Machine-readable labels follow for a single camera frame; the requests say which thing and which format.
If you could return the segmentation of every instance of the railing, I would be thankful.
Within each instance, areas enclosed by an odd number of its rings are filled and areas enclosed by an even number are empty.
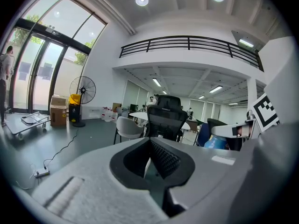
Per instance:
[[[188,50],[207,50],[243,60],[263,71],[258,53],[251,52],[230,42],[204,36],[163,36],[135,42],[121,48],[120,58],[136,52],[149,52],[156,49],[185,48]]]

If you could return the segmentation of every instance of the glass door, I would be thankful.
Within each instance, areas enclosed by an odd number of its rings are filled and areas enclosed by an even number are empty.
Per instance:
[[[49,93],[54,70],[64,49],[62,44],[46,39],[46,50],[36,64],[31,88],[31,112],[48,113]]]
[[[14,112],[28,112],[28,93],[31,73],[36,63],[36,58],[44,44],[44,39],[31,35],[21,55],[18,69],[14,78],[13,109]]]

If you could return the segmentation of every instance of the cart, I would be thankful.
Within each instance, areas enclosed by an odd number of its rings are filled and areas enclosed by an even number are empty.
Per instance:
[[[46,129],[46,123],[49,121],[51,121],[49,115],[44,115],[40,112],[30,115],[13,113],[7,114],[6,126],[12,135],[18,135],[18,139],[23,140],[22,132],[39,125]]]

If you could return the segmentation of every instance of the ceiling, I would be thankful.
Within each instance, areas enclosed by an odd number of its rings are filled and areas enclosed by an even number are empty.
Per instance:
[[[125,69],[128,77],[134,76],[152,88],[156,93],[198,99],[220,104],[229,104],[240,101],[247,105],[247,81],[241,77],[219,73],[214,70],[197,69],[194,67],[142,67]],[[161,87],[152,80],[156,78]],[[210,93],[212,89],[221,85],[219,91]],[[257,84],[258,97],[263,94],[264,86]]]
[[[149,22],[155,16],[177,11],[208,11],[221,16],[234,17],[247,25],[262,32],[269,39],[291,35],[281,15],[270,0],[149,0],[147,6],[136,5],[135,0],[108,0],[134,28]],[[237,41],[240,37],[247,38],[260,49],[264,43],[258,37],[247,34],[242,30],[234,31]]]

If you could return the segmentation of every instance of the standing fan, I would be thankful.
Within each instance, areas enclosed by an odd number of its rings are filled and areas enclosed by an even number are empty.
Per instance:
[[[70,95],[72,94],[78,94],[80,96],[80,102],[79,102],[79,119],[76,120],[75,123],[73,123],[73,126],[75,127],[84,127],[85,123],[81,121],[80,118],[80,109],[81,105],[87,104],[95,96],[96,88],[93,80],[91,80],[88,77],[77,77],[75,78],[71,85],[70,85]]]

